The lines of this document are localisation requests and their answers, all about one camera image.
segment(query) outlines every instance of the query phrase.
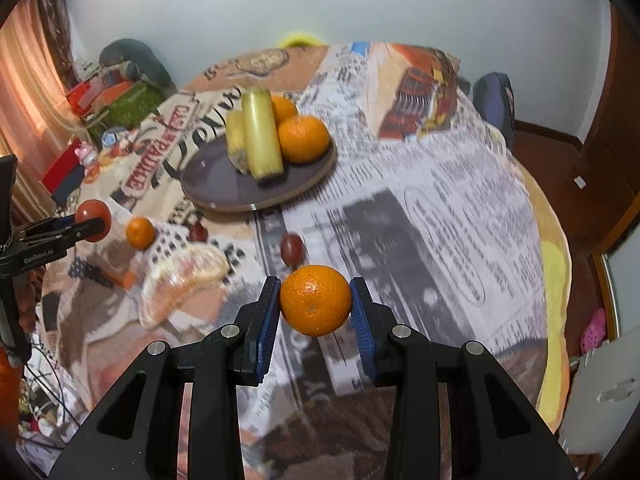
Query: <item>small orange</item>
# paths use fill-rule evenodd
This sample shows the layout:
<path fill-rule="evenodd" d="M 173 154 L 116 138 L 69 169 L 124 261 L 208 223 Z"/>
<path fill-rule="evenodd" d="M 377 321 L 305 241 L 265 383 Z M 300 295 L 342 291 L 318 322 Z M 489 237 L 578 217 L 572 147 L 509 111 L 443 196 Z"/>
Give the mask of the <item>small orange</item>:
<path fill-rule="evenodd" d="M 298 115 L 278 127 L 282 156 L 294 164 L 318 160 L 331 144 L 331 136 L 317 117 Z"/>
<path fill-rule="evenodd" d="M 156 239 L 156 228 L 149 218 L 138 216 L 129 221 L 126 234 L 133 248 L 146 251 Z"/>
<path fill-rule="evenodd" d="M 276 119 L 276 126 L 298 114 L 298 108 L 294 102 L 286 97 L 272 95 L 271 102 L 273 103 L 273 118 Z"/>
<path fill-rule="evenodd" d="M 284 319 L 298 332 L 320 337 L 347 320 L 351 289 L 340 272 L 331 267 L 300 267 L 282 283 L 280 308 Z"/>

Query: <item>plate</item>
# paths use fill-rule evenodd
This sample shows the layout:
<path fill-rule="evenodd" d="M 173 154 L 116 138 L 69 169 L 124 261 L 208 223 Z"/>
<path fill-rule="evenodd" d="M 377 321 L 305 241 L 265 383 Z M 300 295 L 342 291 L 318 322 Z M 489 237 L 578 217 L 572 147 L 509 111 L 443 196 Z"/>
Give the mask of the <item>plate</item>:
<path fill-rule="evenodd" d="M 226 139 L 203 144 L 180 176 L 184 194 L 196 206 L 237 213 L 271 207 L 304 193 L 326 176 L 335 164 L 332 141 L 324 155 L 311 164 L 286 164 L 285 173 L 269 185 L 236 171 L 226 156 Z"/>

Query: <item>yellow-green cylinder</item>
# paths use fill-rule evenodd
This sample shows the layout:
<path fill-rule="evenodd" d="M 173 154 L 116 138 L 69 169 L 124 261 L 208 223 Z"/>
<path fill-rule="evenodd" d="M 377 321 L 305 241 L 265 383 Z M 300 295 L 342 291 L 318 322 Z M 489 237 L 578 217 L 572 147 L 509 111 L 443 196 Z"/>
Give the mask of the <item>yellow-green cylinder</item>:
<path fill-rule="evenodd" d="M 269 90 L 247 89 L 242 94 L 242 113 L 247 162 L 252 177 L 263 180 L 282 174 L 282 152 Z"/>

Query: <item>reddish-brown floor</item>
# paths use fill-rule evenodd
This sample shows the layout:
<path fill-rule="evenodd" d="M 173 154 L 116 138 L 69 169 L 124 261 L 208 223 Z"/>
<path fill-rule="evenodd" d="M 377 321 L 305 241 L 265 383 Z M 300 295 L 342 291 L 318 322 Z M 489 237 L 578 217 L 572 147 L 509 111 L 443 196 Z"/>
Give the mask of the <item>reddish-brown floor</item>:
<path fill-rule="evenodd" d="M 633 199 L 622 173 L 605 155 L 588 164 L 572 144 L 516 132 L 513 154 L 536 179 L 558 215 L 572 258 L 572 286 L 564 334 L 570 356 L 579 355 L 582 330 L 601 305 L 591 251 Z M 580 175 L 587 186 L 579 189 Z"/>

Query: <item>tablecloth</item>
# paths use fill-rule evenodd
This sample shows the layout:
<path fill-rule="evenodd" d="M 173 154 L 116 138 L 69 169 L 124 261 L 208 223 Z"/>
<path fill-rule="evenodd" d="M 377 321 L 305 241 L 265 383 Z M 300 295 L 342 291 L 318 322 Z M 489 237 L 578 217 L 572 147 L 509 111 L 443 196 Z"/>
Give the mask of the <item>tablecloth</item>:
<path fill-rule="evenodd" d="M 79 243 L 49 266 L 40 327 L 85 405 L 93 407 L 147 344 L 198 341 L 253 301 L 265 275 L 285 277 L 278 247 L 293 230 L 310 263 L 364 276 L 375 299 L 432 340 L 484 343 L 555 430 L 568 389 L 566 239 L 534 179 L 458 89 L 457 69 L 439 50 L 386 43 L 247 54 L 205 70 L 101 153 L 99 171 L 75 199 L 107 200 L 114 227 L 103 242 Z M 180 171 L 203 142 L 224 134 L 226 114 L 251 86 L 322 118 L 337 167 L 267 211 L 198 211 L 182 193 Z M 144 254 L 124 239 L 131 215 L 149 216 L 158 229 Z M 138 305 L 148 270 L 185 247 L 196 220 L 232 270 L 144 330 Z M 379 474 L 393 398 L 367 383 L 350 323 L 314 339 L 281 320 L 265 383 L 238 390 L 248 478 Z M 188 402 L 183 411 L 186 427 Z M 445 475 L 447 442 L 443 424 Z M 182 472 L 185 446 L 183 438 Z"/>

